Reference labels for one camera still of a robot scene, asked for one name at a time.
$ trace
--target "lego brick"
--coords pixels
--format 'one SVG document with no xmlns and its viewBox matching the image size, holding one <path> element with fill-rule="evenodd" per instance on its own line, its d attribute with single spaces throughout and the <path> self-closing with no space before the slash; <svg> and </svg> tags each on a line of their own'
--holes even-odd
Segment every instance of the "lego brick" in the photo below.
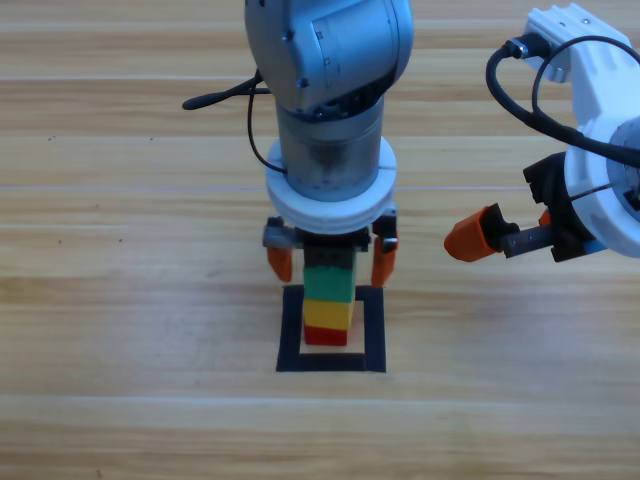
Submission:
<svg viewBox="0 0 640 480">
<path fill-rule="evenodd" d="M 354 302 L 323 302 L 305 298 L 304 324 L 310 327 L 349 330 L 353 317 L 353 304 Z"/>
<path fill-rule="evenodd" d="M 305 247 L 350 248 L 367 252 L 371 243 L 371 235 L 366 227 L 345 235 L 318 235 L 303 230 L 299 230 L 299 235 Z"/>
<path fill-rule="evenodd" d="M 304 326 L 304 341 L 307 345 L 344 347 L 347 345 L 348 336 L 347 330 Z"/>
<path fill-rule="evenodd" d="M 306 267 L 305 298 L 327 302 L 351 303 L 355 295 L 356 269 Z"/>
<path fill-rule="evenodd" d="M 356 252 L 352 248 L 305 247 L 305 267 L 336 267 L 351 270 Z"/>
</svg>

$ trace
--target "black tape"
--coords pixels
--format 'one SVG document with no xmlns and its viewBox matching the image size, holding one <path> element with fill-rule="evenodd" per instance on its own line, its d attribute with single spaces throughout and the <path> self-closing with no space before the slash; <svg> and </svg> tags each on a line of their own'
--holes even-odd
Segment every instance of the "black tape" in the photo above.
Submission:
<svg viewBox="0 0 640 480">
<path fill-rule="evenodd" d="M 381 288 L 357 287 L 356 301 L 364 303 L 364 353 L 300 353 L 304 286 L 284 287 L 278 372 L 386 373 L 384 294 Z"/>
</svg>

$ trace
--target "table surface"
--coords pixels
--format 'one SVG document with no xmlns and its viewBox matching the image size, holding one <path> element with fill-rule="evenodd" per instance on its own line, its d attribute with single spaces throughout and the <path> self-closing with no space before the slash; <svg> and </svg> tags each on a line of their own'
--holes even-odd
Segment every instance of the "table surface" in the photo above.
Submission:
<svg viewBox="0 0 640 480">
<path fill-rule="evenodd" d="M 549 5 L 413 3 L 385 117 L 389 372 L 278 374 L 246 98 L 180 108 L 252 75 L 241 2 L 0 1 L 0 478 L 640 478 L 640 263 L 443 249 L 482 206 L 541 214 L 522 169 L 564 147 L 501 110 L 484 66 Z M 637 0 L 581 5 L 640 42 Z M 526 65 L 501 75 L 529 98 Z M 543 99 L 571 121 L 567 86 Z"/>
</svg>

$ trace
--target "cable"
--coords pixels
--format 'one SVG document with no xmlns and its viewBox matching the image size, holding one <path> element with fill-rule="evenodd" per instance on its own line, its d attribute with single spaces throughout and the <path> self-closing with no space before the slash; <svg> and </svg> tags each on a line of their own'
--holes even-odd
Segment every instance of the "cable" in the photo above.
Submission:
<svg viewBox="0 0 640 480">
<path fill-rule="evenodd" d="M 240 85 L 236 85 L 235 87 L 230 88 L 229 90 L 226 90 L 224 92 L 208 93 L 200 97 L 191 98 L 182 104 L 182 108 L 185 110 L 199 110 L 201 108 L 210 107 L 211 105 L 215 105 L 216 103 L 223 102 L 228 98 L 235 97 L 237 95 L 249 95 L 249 90 L 260 83 L 256 83 L 256 80 L 256 77 L 253 77 L 246 82 L 242 82 Z M 270 94 L 271 91 L 269 91 L 268 88 L 259 88 L 255 91 L 255 93 L 257 95 L 266 95 Z"/>
<path fill-rule="evenodd" d="M 249 95 L 247 132 L 249 134 L 249 143 L 251 144 L 251 149 L 253 150 L 256 158 L 265 167 L 270 168 L 271 170 L 275 170 L 276 172 L 286 174 L 286 169 L 271 165 L 262 157 L 262 155 L 260 155 L 260 152 L 258 152 L 258 148 L 256 147 L 255 141 L 253 139 L 253 100 L 256 95 L 271 94 L 271 91 L 268 88 L 257 88 L 257 86 L 262 83 L 262 81 L 263 80 L 262 75 L 260 75 L 260 71 L 256 70 L 256 74 L 253 76 L 253 78 L 242 82 L 240 85 L 236 85 L 235 87 L 230 88 L 229 90 L 226 90 L 224 92 L 209 93 L 200 97 L 191 98 L 182 104 L 182 108 L 185 110 L 199 110 L 201 108 L 209 107 L 211 105 L 215 105 L 216 103 L 223 102 L 231 97 L 239 95 Z"/>
<path fill-rule="evenodd" d="M 253 140 L 253 121 L 252 121 L 253 99 L 255 98 L 256 85 L 262 81 L 262 76 L 260 75 L 259 71 L 256 71 L 255 79 L 256 79 L 256 83 L 249 90 L 249 108 L 247 111 L 247 132 L 249 133 L 249 143 L 251 144 L 251 149 L 253 150 L 253 153 L 255 154 L 256 158 L 260 161 L 260 163 L 262 163 L 265 167 L 270 168 L 271 170 L 275 170 L 276 172 L 286 174 L 287 173 L 286 169 L 276 167 L 275 165 L 271 165 L 262 157 L 262 155 L 260 155 L 260 152 L 258 152 L 258 148 L 256 147 L 256 143 Z"/>
<path fill-rule="evenodd" d="M 538 107 L 538 91 L 540 82 L 546 67 L 549 63 L 565 49 L 580 42 L 600 41 L 622 48 L 629 53 L 640 64 L 640 55 L 627 45 L 613 40 L 608 37 L 587 36 L 570 40 L 560 45 L 556 50 L 550 52 L 549 43 L 544 40 L 541 35 L 527 34 L 526 36 L 513 39 L 505 43 L 505 45 L 496 51 L 489 62 L 487 62 L 486 81 L 489 91 L 496 101 L 509 113 L 528 127 L 546 135 L 548 137 L 559 140 L 563 143 L 581 148 L 605 158 L 617 161 L 624 165 L 640 168 L 640 150 L 611 145 L 605 142 L 599 142 L 591 138 L 585 137 L 578 130 L 565 126 L 546 115 Z M 532 104 L 534 112 L 522 108 L 518 105 L 502 88 L 497 79 L 497 69 L 500 62 L 506 58 L 527 58 L 527 57 L 544 57 L 545 60 L 538 70 L 536 81 L 533 86 Z"/>
</svg>

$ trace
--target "yellow lego brick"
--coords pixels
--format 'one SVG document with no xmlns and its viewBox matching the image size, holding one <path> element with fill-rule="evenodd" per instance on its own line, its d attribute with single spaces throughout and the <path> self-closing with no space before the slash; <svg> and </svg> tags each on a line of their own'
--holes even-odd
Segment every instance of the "yellow lego brick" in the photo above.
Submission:
<svg viewBox="0 0 640 480">
<path fill-rule="evenodd" d="M 353 304 L 304 299 L 304 324 L 308 327 L 349 330 Z"/>
</svg>

